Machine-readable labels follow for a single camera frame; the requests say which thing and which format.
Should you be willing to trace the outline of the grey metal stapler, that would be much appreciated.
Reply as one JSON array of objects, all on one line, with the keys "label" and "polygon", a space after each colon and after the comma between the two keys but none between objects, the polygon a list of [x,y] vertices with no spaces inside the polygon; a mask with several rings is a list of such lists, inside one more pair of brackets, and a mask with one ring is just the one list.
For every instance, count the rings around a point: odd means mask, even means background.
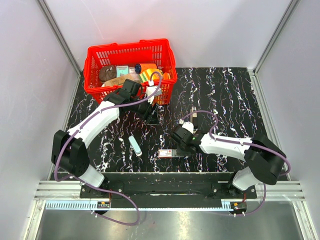
[{"label": "grey metal stapler", "polygon": [[197,116],[197,108],[195,106],[192,106],[191,107],[191,110],[190,110],[190,121],[195,125],[197,126],[198,125],[198,116]]}]

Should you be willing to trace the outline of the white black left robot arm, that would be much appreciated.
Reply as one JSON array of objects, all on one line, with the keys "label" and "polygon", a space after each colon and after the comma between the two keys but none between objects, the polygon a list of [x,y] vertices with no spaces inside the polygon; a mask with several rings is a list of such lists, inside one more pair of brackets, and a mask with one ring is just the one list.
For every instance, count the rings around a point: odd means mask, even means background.
[{"label": "white black left robot arm", "polygon": [[51,161],[54,164],[54,179],[59,182],[58,169],[68,172],[69,176],[78,178],[91,185],[91,192],[98,198],[107,195],[108,185],[105,177],[90,164],[88,147],[94,138],[122,113],[134,112],[146,121],[150,121],[157,105],[154,96],[161,89],[152,81],[145,90],[146,97],[138,95],[142,85],[126,79],[121,88],[107,94],[97,109],[82,122],[67,131],[59,130],[54,134]]}]

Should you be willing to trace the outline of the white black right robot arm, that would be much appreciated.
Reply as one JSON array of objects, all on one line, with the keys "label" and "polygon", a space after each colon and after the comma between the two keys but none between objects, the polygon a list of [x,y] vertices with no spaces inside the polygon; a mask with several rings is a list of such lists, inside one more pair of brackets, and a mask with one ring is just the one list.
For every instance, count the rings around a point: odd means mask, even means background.
[{"label": "white black right robot arm", "polygon": [[275,185],[286,162],[286,155],[266,136],[232,138],[196,131],[190,122],[176,127],[172,140],[184,152],[215,154],[238,159],[247,167],[238,170],[227,186],[228,194],[239,198],[256,184]]}]

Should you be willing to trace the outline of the light blue stapler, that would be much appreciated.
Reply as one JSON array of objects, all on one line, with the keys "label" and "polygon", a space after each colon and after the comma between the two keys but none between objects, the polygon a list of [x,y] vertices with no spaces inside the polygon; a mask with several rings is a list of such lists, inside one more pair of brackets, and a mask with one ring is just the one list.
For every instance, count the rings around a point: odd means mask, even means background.
[{"label": "light blue stapler", "polygon": [[142,150],[137,142],[137,140],[135,139],[135,137],[133,135],[131,135],[129,138],[128,138],[129,142],[130,142],[130,145],[131,147],[133,148],[133,151],[135,152],[135,154],[139,157],[142,155]]}]

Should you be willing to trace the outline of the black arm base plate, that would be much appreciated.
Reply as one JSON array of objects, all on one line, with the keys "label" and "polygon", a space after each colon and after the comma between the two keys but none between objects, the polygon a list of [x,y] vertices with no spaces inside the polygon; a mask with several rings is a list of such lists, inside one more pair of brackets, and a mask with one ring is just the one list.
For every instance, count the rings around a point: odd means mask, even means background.
[{"label": "black arm base plate", "polygon": [[256,189],[237,190],[231,186],[231,172],[106,172],[100,189],[129,197],[178,195],[215,199],[257,198]]}]

